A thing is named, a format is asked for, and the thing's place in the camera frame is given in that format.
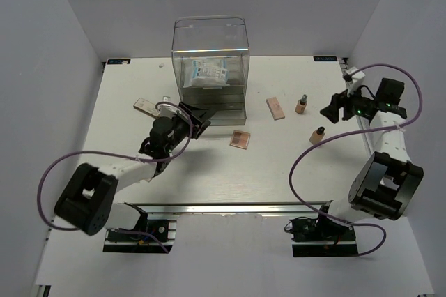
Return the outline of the beige foundation bottle black cap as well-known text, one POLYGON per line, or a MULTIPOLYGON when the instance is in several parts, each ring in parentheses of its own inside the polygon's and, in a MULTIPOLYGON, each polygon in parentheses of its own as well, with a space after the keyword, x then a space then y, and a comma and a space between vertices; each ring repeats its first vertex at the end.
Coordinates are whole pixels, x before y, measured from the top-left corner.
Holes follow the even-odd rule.
POLYGON ((325 128, 323 126, 318 127, 315 131, 313 131, 309 141, 312 145, 316 145, 320 143, 325 136, 325 128))

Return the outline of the white cotton pad pack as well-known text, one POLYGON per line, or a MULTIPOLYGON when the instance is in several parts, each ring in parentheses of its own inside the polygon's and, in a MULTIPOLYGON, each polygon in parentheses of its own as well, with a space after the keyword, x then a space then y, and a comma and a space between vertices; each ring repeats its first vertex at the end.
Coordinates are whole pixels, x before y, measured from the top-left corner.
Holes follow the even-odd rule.
POLYGON ((227 68, 206 64, 201 72, 201 77, 208 77, 210 83, 205 86, 227 86, 229 71, 227 68))

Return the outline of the clear smoky makeup organizer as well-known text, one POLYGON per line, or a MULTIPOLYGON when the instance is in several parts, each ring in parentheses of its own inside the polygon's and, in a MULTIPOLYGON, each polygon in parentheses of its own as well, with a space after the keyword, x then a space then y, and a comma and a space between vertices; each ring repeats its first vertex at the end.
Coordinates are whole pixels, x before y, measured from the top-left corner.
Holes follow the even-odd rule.
POLYGON ((181 102, 213 109, 213 126, 245 125, 249 75, 245 19, 229 15, 175 21, 171 60, 181 102))

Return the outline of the white puffy cotton pad bag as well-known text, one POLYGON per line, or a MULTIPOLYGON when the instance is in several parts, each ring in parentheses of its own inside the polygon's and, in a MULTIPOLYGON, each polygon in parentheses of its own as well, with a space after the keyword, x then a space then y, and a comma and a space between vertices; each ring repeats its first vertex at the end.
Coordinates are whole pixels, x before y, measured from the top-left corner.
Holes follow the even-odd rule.
POLYGON ((200 59, 186 59, 184 64, 184 80, 183 88, 191 86, 205 86, 210 83, 208 77, 201 77, 200 72, 207 64, 207 60, 200 59))

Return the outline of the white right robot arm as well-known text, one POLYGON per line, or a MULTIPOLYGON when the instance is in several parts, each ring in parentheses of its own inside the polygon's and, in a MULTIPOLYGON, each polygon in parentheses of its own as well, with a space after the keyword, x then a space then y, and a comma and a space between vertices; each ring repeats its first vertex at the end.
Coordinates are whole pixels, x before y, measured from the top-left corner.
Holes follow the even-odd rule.
POLYGON ((399 104, 404 84, 384 78, 371 98, 362 95, 362 88, 361 79, 352 79, 347 89, 334 94, 321 110, 333 123, 353 116, 368 120, 373 149, 347 198, 329 203, 328 215, 314 223, 316 235, 325 241, 339 233, 339 224, 369 216, 398 220, 424 177, 424 170, 412 163, 406 150, 402 125, 407 112, 399 104))

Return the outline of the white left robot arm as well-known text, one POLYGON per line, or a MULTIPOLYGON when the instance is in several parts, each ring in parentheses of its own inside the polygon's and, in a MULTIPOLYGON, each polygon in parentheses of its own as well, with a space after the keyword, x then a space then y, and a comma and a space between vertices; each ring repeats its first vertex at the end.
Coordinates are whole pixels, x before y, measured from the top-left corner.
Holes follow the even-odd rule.
POLYGON ((156 108, 160 116, 153 121, 138 154, 123 155, 120 162, 112 165, 79 165, 55 204, 56 216, 89 236, 101 229, 123 230, 134 241, 146 235, 146 212, 134 204, 115 202, 116 193, 159 176, 180 155, 175 148, 198 139, 215 114, 213 109, 183 102, 159 102, 156 108))

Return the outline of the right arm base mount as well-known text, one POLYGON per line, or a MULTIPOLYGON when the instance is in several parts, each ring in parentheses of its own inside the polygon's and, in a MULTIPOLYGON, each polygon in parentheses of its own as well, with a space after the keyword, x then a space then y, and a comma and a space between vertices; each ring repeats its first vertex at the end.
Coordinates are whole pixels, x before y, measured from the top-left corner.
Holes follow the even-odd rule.
POLYGON ((322 218, 298 217, 289 221, 284 232, 291 235, 293 257, 355 257, 356 235, 352 227, 322 218))

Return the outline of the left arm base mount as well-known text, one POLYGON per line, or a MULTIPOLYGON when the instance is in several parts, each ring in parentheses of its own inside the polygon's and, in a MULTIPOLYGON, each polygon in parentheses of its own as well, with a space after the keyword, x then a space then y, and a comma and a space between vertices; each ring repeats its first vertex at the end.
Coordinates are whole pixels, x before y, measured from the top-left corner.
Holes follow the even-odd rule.
POLYGON ((108 229, 102 251, 122 254, 169 254, 176 239, 177 220, 171 215, 149 215, 131 234, 108 229))

